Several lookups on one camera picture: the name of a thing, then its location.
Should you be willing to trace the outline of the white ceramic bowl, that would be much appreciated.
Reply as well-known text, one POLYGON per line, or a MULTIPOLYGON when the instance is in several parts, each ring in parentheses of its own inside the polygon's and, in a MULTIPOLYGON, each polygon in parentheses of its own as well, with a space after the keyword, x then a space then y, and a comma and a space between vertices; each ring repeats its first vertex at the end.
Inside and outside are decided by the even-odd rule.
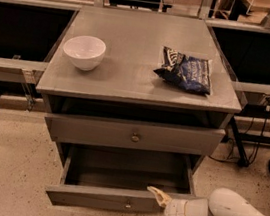
POLYGON ((63 45, 63 54, 80 70, 90 71, 101 64, 106 50, 102 39, 93 36, 73 37, 63 45))

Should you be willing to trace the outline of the grey metal right rail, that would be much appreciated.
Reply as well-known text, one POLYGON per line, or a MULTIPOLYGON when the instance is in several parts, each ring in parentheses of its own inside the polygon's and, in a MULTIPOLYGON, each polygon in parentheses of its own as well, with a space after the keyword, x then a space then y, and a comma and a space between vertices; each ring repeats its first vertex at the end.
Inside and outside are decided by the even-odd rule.
POLYGON ((254 93, 261 93, 261 94, 268 94, 270 95, 270 85, 269 84, 255 84, 249 82, 242 82, 242 81, 232 81, 232 86, 235 90, 241 92, 254 92, 254 93))

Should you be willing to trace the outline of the grey metal rail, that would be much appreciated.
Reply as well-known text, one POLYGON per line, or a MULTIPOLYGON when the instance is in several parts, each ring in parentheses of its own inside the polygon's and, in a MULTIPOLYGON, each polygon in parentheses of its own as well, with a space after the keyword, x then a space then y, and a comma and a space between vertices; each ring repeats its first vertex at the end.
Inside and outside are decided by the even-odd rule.
POLYGON ((242 81, 232 81, 232 86, 235 90, 241 92, 254 92, 254 93, 261 93, 261 94, 268 94, 270 95, 270 85, 269 84, 255 84, 249 82, 242 82, 242 81))
POLYGON ((0 81, 37 84, 47 62, 0 58, 0 81))

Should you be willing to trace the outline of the grey drawer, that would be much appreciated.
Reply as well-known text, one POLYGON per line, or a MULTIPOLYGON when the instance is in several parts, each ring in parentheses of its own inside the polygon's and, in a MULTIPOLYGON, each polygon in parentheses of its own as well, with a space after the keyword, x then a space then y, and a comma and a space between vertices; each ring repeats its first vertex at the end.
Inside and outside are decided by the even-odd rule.
POLYGON ((211 155, 225 135, 224 129, 84 115, 47 114, 45 121, 55 142, 202 156, 211 155))
POLYGON ((60 183, 46 188, 52 204, 131 213, 159 213, 153 186, 193 199, 195 158, 169 152, 72 144, 60 183))

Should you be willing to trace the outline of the grey top drawer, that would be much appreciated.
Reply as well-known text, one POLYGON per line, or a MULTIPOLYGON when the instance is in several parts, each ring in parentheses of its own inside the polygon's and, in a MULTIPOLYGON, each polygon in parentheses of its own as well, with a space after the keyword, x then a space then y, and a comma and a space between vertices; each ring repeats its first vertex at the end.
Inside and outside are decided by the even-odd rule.
POLYGON ((202 156, 211 155, 225 135, 224 129, 84 115, 47 114, 45 121, 55 142, 202 156))

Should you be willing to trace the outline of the blue chip bag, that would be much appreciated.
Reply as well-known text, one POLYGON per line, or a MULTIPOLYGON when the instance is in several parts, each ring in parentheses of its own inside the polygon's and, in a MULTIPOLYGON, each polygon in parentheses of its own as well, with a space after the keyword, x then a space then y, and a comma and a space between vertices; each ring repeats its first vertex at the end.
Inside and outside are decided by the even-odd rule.
POLYGON ((187 92, 210 94, 209 76, 212 73, 212 61, 198 59, 170 47, 164 47, 162 54, 163 63, 155 70, 156 75, 187 92))

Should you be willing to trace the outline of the grey wooden drawer cabinet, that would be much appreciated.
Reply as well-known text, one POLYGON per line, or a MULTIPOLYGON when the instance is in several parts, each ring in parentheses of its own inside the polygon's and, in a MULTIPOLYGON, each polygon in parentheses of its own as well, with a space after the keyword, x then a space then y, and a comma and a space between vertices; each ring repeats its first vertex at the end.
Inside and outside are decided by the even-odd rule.
POLYGON ((232 115, 241 110, 203 21, 83 7, 66 35, 96 36, 106 44, 106 55, 95 69, 81 71, 57 51, 37 85, 47 114, 224 129, 232 115), (209 95, 187 93, 155 75, 164 47, 212 61, 209 95))

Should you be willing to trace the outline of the grey metal left rail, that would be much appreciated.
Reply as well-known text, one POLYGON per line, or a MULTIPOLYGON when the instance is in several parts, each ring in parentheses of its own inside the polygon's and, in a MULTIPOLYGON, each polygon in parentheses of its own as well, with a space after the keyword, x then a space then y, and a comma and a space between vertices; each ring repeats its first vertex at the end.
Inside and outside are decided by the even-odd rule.
POLYGON ((37 84, 47 62, 0 58, 0 81, 37 84))

